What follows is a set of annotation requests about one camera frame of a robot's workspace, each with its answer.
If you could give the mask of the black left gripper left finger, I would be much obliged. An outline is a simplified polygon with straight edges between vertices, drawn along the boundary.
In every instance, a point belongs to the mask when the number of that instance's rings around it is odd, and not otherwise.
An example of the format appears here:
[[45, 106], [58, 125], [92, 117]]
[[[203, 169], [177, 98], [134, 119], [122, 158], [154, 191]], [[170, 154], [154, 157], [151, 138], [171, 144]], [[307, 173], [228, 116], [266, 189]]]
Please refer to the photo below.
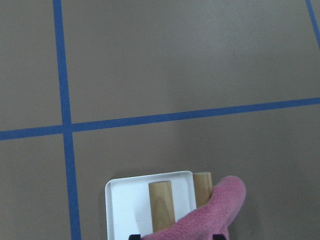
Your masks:
[[131, 234], [128, 237], [128, 240], [141, 240], [141, 235], [140, 234]]

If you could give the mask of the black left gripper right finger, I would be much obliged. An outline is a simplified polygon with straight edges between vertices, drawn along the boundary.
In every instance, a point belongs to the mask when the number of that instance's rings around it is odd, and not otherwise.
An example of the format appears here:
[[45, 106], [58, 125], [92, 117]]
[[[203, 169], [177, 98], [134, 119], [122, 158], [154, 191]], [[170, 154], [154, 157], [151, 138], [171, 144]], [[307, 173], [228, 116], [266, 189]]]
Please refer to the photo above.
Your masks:
[[213, 234], [212, 240], [224, 240], [224, 235], [223, 234]]

